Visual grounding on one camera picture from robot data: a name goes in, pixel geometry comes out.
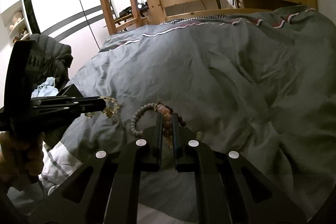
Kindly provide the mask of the left hand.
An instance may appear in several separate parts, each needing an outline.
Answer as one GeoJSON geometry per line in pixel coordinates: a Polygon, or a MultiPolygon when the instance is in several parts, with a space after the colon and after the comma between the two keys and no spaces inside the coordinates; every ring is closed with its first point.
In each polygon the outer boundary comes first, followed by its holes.
{"type": "Polygon", "coordinates": [[[1,132],[1,182],[10,182],[25,175],[41,174],[44,134],[31,137],[27,142],[16,141],[8,132],[1,132]]]}

